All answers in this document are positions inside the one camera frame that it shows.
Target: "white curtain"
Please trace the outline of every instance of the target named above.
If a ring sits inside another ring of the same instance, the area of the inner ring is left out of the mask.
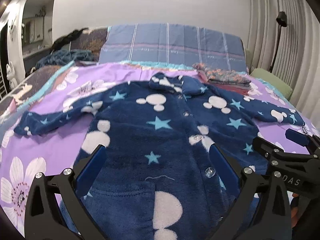
[[[320,128],[320,23],[308,3],[303,0],[305,18],[304,54],[297,83],[290,102],[313,125]]]
[[[251,0],[248,50],[252,65],[269,70],[276,49],[276,17],[285,11],[273,74],[293,88],[290,102],[320,128],[320,23],[305,0]]]

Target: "cabinet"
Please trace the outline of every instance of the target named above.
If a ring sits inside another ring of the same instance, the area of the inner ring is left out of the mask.
[[[24,43],[29,44],[43,40],[43,17],[35,17],[22,22],[25,23],[26,28],[24,33]]]

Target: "pajama collar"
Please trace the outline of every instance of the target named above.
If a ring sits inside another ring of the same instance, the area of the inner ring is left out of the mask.
[[[187,96],[203,94],[207,87],[200,83],[199,80],[188,76],[167,77],[159,72],[152,76],[149,81],[152,89],[178,92]]]

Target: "pajama sleeve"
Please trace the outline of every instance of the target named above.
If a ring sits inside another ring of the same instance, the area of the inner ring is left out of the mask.
[[[221,97],[225,98],[232,108],[246,113],[252,118],[263,122],[281,122],[303,126],[305,124],[302,117],[295,110],[276,106],[266,101],[260,101],[250,96],[217,89]]]
[[[124,95],[127,88],[123,85],[115,86],[110,90],[81,98],[74,102],[68,109],[52,114],[37,114],[25,111],[14,132],[20,135],[39,135],[59,128],[71,120],[78,119],[84,113],[96,115],[110,106],[114,98]]]

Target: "person's hand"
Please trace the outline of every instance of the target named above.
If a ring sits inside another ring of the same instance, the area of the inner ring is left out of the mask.
[[[296,193],[292,193],[292,196],[295,198],[295,197],[298,197],[299,195],[296,194]],[[298,222],[298,207],[294,207],[291,209],[291,227],[295,227],[295,225],[297,224]]]

